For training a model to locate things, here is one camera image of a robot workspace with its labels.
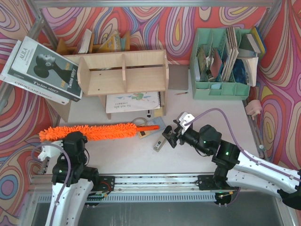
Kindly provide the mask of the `small stapler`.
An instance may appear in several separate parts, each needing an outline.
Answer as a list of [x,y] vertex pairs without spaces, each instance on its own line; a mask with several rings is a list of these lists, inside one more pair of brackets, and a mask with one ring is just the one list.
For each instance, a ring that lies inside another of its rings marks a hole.
[[162,134],[160,135],[160,137],[158,138],[156,144],[153,147],[153,150],[156,152],[159,152],[160,149],[163,147],[163,145],[165,144],[165,142],[167,141],[166,136],[170,135],[172,132],[172,127],[169,125],[165,128],[165,130],[162,132]]

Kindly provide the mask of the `orange microfiber duster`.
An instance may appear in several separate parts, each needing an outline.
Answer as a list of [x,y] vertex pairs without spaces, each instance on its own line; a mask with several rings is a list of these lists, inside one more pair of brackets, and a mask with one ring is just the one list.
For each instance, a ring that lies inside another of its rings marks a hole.
[[105,139],[118,139],[134,137],[141,131],[154,131],[160,129],[159,125],[136,126],[133,123],[120,123],[115,125],[102,126],[61,126],[50,127],[39,132],[40,141],[58,141],[64,139],[73,132],[81,132],[90,141]]

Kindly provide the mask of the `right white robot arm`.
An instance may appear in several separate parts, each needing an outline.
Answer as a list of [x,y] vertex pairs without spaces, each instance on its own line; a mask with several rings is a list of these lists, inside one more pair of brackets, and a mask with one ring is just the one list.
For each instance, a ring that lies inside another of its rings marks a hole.
[[216,164],[213,176],[205,182],[198,182],[202,189],[212,185],[216,189],[247,188],[279,198],[286,206],[301,208],[301,173],[275,166],[257,158],[235,144],[222,140],[220,132],[210,125],[195,131],[177,123],[176,129],[167,126],[162,133],[172,148],[187,143],[198,154],[210,156]]

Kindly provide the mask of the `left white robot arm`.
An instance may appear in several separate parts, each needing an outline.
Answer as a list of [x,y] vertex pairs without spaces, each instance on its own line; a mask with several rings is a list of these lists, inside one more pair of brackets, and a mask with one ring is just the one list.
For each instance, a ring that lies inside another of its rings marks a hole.
[[86,165],[86,143],[87,137],[77,131],[42,146],[40,159],[57,157],[47,226],[76,226],[89,193],[100,181],[98,169]]

